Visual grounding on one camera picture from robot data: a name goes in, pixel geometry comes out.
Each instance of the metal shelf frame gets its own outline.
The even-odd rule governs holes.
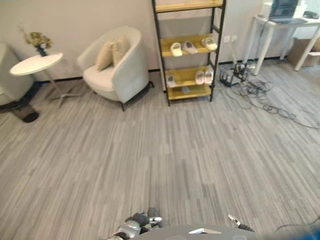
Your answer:
[[[168,91],[167,80],[166,80],[166,63],[165,63],[164,57],[162,56],[161,35],[160,35],[158,14],[170,13],[170,12],[180,12],[180,11],[190,11],[190,10],[198,10],[198,9],[212,9],[209,33],[212,34],[213,31],[215,31],[218,34],[217,49],[214,52],[204,53],[204,54],[207,54],[207,65],[210,65],[212,67],[212,69],[214,70],[213,81],[210,86],[211,92],[210,92],[210,97],[209,97],[209,101],[212,102],[213,95],[214,95],[214,88],[216,86],[216,78],[218,75],[219,53],[220,53],[220,46],[221,46],[221,40],[222,40],[222,32],[223,32],[223,26],[224,26],[224,20],[225,20],[225,11],[226,11],[227,0],[222,0],[222,5],[219,5],[219,6],[209,6],[209,7],[195,8],[195,9],[183,9],[183,10],[168,10],[168,11],[161,11],[161,12],[157,12],[157,10],[156,10],[156,7],[157,7],[156,0],[151,0],[151,1],[152,1],[152,9],[153,9],[154,22],[155,22],[155,30],[156,30],[158,48],[159,48],[160,59],[161,59],[161,72],[163,73],[163,77],[164,77],[165,94],[166,94],[166,99],[167,99],[167,103],[168,103],[169,107],[170,107],[171,100],[169,99],[169,91]],[[221,9],[219,28],[217,26],[215,26],[215,23],[214,23],[216,8]],[[211,61],[211,53],[215,53],[214,64]]]

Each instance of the wooden shelf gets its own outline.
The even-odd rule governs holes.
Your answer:
[[[188,86],[190,92],[184,93],[182,87],[168,88],[169,100],[178,100],[178,99],[190,99],[198,98],[203,96],[208,96],[211,93],[211,89],[208,85],[195,85]]]
[[[204,0],[202,2],[186,2],[177,4],[158,5],[155,7],[155,11],[157,13],[167,13],[184,10],[215,8],[221,7],[222,5],[223,0]]]
[[[162,56],[163,57],[172,57],[170,47],[173,43],[184,43],[185,41],[191,41],[193,45],[198,49],[198,53],[210,53],[214,51],[210,51],[205,46],[202,46],[201,41],[204,38],[212,37],[212,34],[204,34],[204,35],[193,35],[193,36],[178,36],[172,38],[162,38],[161,48],[162,48]],[[186,51],[182,51],[183,55],[189,55]]]
[[[165,75],[173,75],[175,80],[175,87],[194,86],[197,85],[195,76],[197,71],[206,71],[209,66],[200,66],[192,68],[172,69],[165,71]]]

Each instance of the white desk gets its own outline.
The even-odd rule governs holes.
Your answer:
[[[247,51],[246,51],[245,56],[243,58],[244,63],[246,63],[248,61],[249,54],[251,52],[252,45],[254,43],[255,35],[257,32],[257,25],[264,25],[265,24],[265,29],[268,31],[264,45],[263,45],[261,52],[260,52],[260,55],[259,55],[258,62],[256,64],[256,67],[255,67],[255,70],[253,73],[254,75],[258,75],[258,73],[259,73],[259,70],[261,68],[262,62],[265,59],[265,56],[266,56],[266,53],[267,53],[267,50],[270,45],[270,42],[271,42],[271,39],[272,39],[272,36],[274,34],[275,29],[292,28],[291,31],[289,31],[289,34],[287,35],[287,37],[284,41],[284,48],[283,48],[282,54],[280,56],[280,59],[283,60],[285,58],[285,54],[288,50],[290,40],[294,36],[296,29],[301,28],[301,27],[317,26],[317,29],[315,30],[313,37],[311,38],[309,44],[305,48],[303,54],[301,55],[298,63],[296,64],[296,66],[294,68],[295,71],[300,70],[300,68],[301,68],[302,64],[304,63],[304,61],[306,60],[306,57],[308,56],[310,50],[314,46],[317,38],[320,36],[320,19],[309,19],[309,18],[303,18],[303,19],[306,20],[307,22],[301,23],[301,24],[277,24],[273,21],[268,21],[268,19],[266,19],[266,18],[261,18],[258,16],[254,17],[253,27],[251,29],[251,33],[250,33],[250,37],[249,37],[249,41],[248,41],[248,48],[247,48]]]
[[[63,92],[58,87],[55,80],[50,76],[50,74],[47,71],[48,68],[60,62],[63,56],[64,56],[63,53],[51,54],[48,56],[40,56],[40,55],[32,56],[14,65],[10,69],[10,73],[15,76],[23,76],[23,75],[29,75],[29,74],[34,74],[34,73],[43,71],[47,75],[50,82],[57,90],[57,92],[59,93],[59,97],[55,97],[52,99],[53,100],[60,99],[59,101],[59,107],[60,107],[64,98],[80,96],[80,94],[69,93],[72,90],[72,87],[68,89],[66,92]]]

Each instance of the shoe rack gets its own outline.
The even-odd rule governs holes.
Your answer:
[[[218,73],[218,63],[219,63],[219,51],[220,43],[222,37],[222,30],[224,25],[225,10],[226,10],[226,0],[203,0],[203,2],[189,2],[189,3],[177,3],[177,4],[166,4],[166,5],[157,5],[156,0],[152,0],[153,15],[155,21],[156,34],[158,39],[158,47],[160,58],[161,58],[161,71],[164,76],[165,81],[165,92],[167,103],[170,106],[170,102],[179,99],[188,99],[188,98],[198,98],[209,96],[210,102],[213,99],[215,82]],[[221,19],[220,26],[215,26],[215,12],[219,8],[221,10]],[[201,35],[192,35],[192,36],[178,36],[171,38],[161,38],[159,19],[158,14],[169,13],[169,12],[178,12],[178,11],[188,11],[188,10],[198,10],[198,9],[212,9],[211,19],[210,19],[210,30],[208,34]],[[217,49],[214,51],[208,50],[205,46],[202,45],[201,41],[204,38],[211,37],[213,32],[218,34],[218,43]],[[191,41],[194,46],[197,48],[198,53],[196,54],[207,54],[207,65],[200,67],[192,68],[182,68],[182,69],[170,69],[166,70],[165,58],[172,57],[170,47],[173,43],[184,43],[185,41]],[[182,51],[183,55],[179,58],[183,58],[185,55],[188,55],[186,51]],[[214,64],[211,61],[211,54],[215,54]],[[213,81],[211,84],[202,84],[197,85],[195,81],[195,74],[197,71],[205,71],[208,66],[211,66],[213,69]],[[166,76],[173,75],[175,79],[175,87],[168,87]],[[188,87],[188,92],[183,91],[183,87]]]

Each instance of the round white side table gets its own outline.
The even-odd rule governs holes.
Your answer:
[[[63,92],[58,87],[55,80],[50,76],[50,74],[47,71],[48,68],[60,62],[63,56],[64,56],[63,53],[57,53],[57,54],[52,54],[48,56],[40,56],[40,55],[32,56],[14,65],[10,69],[10,73],[15,76],[23,76],[23,75],[29,75],[29,74],[34,74],[34,73],[43,71],[60,95],[59,97],[52,98],[52,99],[60,99],[59,100],[59,107],[60,107],[64,98],[81,96],[81,94],[69,93],[72,90],[72,88],[68,89],[66,92]]]

